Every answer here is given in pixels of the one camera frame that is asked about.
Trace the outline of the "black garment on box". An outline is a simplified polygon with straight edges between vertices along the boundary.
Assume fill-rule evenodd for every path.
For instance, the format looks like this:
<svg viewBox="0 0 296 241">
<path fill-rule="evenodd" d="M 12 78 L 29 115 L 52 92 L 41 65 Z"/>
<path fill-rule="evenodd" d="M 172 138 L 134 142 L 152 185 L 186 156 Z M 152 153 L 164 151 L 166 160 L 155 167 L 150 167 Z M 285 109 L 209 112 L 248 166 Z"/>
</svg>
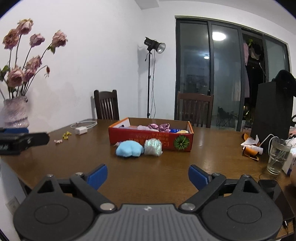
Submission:
<svg viewBox="0 0 296 241">
<path fill-rule="evenodd" d="M 295 78 L 289 71 L 280 70 L 272 82 L 276 83 L 276 90 L 279 93 L 295 97 Z"/>
</svg>

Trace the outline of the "light blue plush toy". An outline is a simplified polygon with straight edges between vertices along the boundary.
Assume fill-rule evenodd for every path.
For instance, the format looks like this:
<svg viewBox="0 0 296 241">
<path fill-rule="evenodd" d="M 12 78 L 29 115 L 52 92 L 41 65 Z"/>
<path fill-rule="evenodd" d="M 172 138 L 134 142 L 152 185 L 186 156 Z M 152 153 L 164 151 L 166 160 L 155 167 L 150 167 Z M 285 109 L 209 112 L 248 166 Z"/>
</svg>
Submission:
<svg viewBox="0 0 296 241">
<path fill-rule="evenodd" d="M 115 154 L 120 157 L 128 158 L 128 157 L 139 157 L 144 153 L 144 147 L 132 140 L 120 142 Z"/>
</svg>

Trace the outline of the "drinking glass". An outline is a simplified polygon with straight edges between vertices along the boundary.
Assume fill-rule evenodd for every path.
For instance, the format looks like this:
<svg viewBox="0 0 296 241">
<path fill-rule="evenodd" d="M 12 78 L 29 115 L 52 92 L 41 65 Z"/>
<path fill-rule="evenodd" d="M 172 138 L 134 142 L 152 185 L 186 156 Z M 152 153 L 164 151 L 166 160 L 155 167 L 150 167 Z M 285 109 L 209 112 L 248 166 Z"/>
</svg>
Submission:
<svg viewBox="0 0 296 241">
<path fill-rule="evenodd" d="M 273 175 L 278 175 L 288 159 L 292 144 L 278 137 L 271 139 L 268 149 L 269 160 L 267 171 Z"/>
</svg>

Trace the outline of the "white yellow plush sheep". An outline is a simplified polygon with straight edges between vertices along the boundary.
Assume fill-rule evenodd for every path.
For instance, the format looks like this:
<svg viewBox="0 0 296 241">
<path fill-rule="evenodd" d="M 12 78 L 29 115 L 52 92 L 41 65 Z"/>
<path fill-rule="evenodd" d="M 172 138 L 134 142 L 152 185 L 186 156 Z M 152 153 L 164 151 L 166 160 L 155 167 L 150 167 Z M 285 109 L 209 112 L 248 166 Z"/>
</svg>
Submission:
<svg viewBox="0 0 296 241">
<path fill-rule="evenodd" d="M 187 131 L 187 130 L 180 130 L 180 131 L 178 131 L 176 133 L 189 133 L 189 131 Z"/>
</svg>

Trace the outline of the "dark wooden chair left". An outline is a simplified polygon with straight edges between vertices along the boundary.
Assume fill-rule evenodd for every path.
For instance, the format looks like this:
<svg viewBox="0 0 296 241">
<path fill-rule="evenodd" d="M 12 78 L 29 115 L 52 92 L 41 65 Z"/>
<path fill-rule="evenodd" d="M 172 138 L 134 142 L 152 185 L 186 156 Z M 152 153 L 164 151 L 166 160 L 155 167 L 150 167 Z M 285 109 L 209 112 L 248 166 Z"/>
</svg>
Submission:
<svg viewBox="0 0 296 241">
<path fill-rule="evenodd" d="M 99 120 L 120 120 L 117 91 L 94 91 L 94 101 Z"/>
</svg>

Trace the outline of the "pink layered sponge block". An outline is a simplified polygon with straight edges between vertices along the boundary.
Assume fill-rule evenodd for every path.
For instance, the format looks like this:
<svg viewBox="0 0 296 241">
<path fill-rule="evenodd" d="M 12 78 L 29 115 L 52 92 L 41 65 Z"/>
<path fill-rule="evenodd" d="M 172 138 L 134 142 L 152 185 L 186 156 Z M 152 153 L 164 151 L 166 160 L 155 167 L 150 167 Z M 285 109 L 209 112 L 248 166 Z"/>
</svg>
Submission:
<svg viewBox="0 0 296 241">
<path fill-rule="evenodd" d="M 137 130 L 138 126 L 125 126 L 126 129 Z"/>
</svg>

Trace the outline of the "dark wooden chair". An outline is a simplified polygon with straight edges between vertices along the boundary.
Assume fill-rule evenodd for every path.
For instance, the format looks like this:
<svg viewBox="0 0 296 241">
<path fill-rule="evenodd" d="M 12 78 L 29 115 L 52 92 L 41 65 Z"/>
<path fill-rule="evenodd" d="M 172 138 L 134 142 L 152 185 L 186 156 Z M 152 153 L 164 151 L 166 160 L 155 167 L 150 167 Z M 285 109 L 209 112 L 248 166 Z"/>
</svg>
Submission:
<svg viewBox="0 0 296 241">
<path fill-rule="evenodd" d="M 94 91 L 94 101 L 99 120 L 120 120 L 117 91 Z"/>
<path fill-rule="evenodd" d="M 213 95 L 199 93 L 177 94 L 176 120 L 189 121 L 192 126 L 211 127 Z"/>
</svg>

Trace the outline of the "purple satin scrunchie cloth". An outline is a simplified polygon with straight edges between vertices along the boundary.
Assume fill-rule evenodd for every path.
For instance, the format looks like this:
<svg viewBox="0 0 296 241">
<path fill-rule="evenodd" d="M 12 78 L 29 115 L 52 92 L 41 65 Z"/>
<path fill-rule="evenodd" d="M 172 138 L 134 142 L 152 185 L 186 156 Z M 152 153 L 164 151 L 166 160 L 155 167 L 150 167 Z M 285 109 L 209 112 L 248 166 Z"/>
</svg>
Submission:
<svg viewBox="0 0 296 241">
<path fill-rule="evenodd" d="M 169 133 L 171 131 L 169 123 L 163 123 L 161 125 L 157 125 L 156 123 L 151 123 L 148 125 L 149 129 L 156 130 L 159 132 Z"/>
</svg>

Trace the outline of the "lavender knit pouch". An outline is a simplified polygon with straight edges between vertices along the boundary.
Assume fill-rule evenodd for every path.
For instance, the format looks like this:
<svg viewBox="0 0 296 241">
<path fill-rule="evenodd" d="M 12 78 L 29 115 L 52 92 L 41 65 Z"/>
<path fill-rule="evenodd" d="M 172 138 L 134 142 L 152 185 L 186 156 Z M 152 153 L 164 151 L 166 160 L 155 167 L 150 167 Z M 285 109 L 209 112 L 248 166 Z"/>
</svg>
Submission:
<svg viewBox="0 0 296 241">
<path fill-rule="evenodd" d="M 155 129 L 150 128 L 150 127 L 148 127 L 148 126 L 142 126 L 142 125 L 139 125 L 139 126 L 137 127 L 137 129 L 140 130 L 140 131 L 153 131 L 153 132 L 158 132 L 158 130 L 155 130 Z"/>
</svg>

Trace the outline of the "studio light on stand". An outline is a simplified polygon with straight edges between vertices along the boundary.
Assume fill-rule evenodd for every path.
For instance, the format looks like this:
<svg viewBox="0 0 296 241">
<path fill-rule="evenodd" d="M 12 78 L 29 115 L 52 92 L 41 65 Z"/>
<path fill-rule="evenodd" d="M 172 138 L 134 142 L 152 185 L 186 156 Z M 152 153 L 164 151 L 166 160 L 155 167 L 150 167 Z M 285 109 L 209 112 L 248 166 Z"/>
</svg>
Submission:
<svg viewBox="0 0 296 241">
<path fill-rule="evenodd" d="M 154 118 L 156 114 L 156 103 L 154 98 L 154 80 L 156 71 L 156 54 L 162 54 L 166 44 L 145 37 L 144 45 L 147 47 L 147 118 Z"/>
</svg>

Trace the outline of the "iridescent plastic bag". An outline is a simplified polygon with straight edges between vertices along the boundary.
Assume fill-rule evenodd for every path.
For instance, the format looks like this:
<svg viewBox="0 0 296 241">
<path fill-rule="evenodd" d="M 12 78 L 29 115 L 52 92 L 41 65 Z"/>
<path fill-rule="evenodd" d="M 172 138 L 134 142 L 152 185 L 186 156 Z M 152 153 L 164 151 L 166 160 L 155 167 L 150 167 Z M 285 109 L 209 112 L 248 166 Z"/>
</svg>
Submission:
<svg viewBox="0 0 296 241">
<path fill-rule="evenodd" d="M 151 138 L 145 141 L 144 154 L 159 157 L 163 153 L 162 142 L 156 138 Z"/>
</svg>

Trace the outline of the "pink ceramic vase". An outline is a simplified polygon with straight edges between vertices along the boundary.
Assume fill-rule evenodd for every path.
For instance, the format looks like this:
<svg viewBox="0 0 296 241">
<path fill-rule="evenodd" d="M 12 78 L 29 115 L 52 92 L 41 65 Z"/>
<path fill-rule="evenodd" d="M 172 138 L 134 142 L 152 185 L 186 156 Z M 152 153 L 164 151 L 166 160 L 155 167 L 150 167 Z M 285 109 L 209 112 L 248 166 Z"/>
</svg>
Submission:
<svg viewBox="0 0 296 241">
<path fill-rule="evenodd" d="M 4 127 L 27 128 L 30 123 L 27 115 L 27 97 L 17 96 L 4 101 Z"/>
</svg>

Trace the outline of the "wall power outlet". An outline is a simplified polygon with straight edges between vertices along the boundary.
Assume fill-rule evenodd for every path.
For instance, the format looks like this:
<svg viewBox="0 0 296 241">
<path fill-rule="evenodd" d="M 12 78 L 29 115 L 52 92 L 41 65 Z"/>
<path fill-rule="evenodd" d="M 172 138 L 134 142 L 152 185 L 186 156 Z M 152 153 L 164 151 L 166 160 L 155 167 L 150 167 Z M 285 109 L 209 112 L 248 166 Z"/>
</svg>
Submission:
<svg viewBox="0 0 296 241">
<path fill-rule="evenodd" d="M 15 196 L 6 203 L 6 207 L 12 215 L 14 215 L 19 205 L 20 203 Z"/>
</svg>

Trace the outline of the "dark wooden chair right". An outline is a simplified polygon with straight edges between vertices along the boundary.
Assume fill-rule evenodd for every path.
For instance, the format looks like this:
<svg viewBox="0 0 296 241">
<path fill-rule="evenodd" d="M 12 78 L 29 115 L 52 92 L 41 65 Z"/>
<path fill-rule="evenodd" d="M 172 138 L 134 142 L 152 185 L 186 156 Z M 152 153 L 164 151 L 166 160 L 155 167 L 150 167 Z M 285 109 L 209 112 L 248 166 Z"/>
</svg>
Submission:
<svg viewBox="0 0 296 241">
<path fill-rule="evenodd" d="M 189 121 L 192 126 L 211 127 L 213 95 L 199 93 L 177 94 L 176 120 Z"/>
</svg>

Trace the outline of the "blue white tissue pack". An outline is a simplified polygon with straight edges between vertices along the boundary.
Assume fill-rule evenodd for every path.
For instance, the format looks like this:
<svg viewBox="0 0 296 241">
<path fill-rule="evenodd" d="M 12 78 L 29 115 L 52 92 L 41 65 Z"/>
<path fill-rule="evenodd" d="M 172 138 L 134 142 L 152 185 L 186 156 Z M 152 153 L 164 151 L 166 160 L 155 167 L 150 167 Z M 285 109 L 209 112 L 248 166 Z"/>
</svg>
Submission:
<svg viewBox="0 0 296 241">
<path fill-rule="evenodd" d="M 176 128 L 172 128 L 171 130 L 170 130 L 170 132 L 171 133 L 177 133 L 177 132 L 179 132 L 179 131 L 181 131 L 182 129 L 176 129 Z"/>
</svg>

